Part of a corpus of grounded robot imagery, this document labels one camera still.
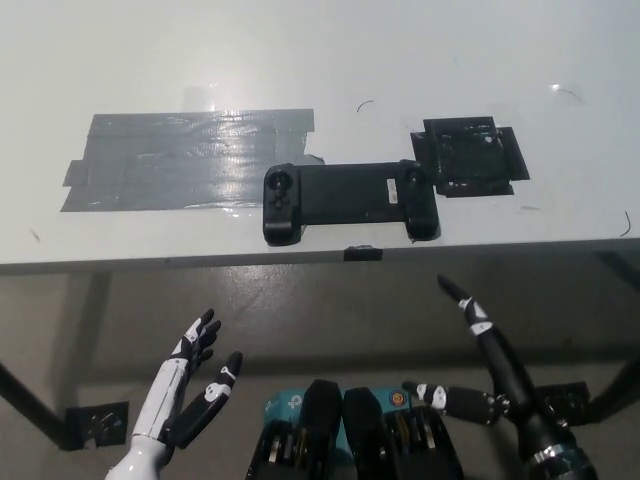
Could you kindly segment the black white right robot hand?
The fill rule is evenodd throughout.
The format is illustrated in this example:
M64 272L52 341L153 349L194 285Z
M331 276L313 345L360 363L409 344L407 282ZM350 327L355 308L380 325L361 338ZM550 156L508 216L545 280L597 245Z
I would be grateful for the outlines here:
M501 418L507 419L516 428L521 460L531 467L576 454L575 437L538 395L523 363L484 308L447 277L438 275L437 282L463 311L494 392L410 380L405 380L402 388L436 412L462 421L493 425Z

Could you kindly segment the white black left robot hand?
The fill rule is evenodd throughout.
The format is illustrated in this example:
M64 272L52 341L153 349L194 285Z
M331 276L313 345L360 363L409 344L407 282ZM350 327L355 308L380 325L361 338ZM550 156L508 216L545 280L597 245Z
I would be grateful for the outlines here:
M209 309L180 337L147 393L128 452L109 470L108 479L158 479L174 451L186 448L225 406L241 371L239 351L189 405L183 404L189 381L213 355L220 327Z

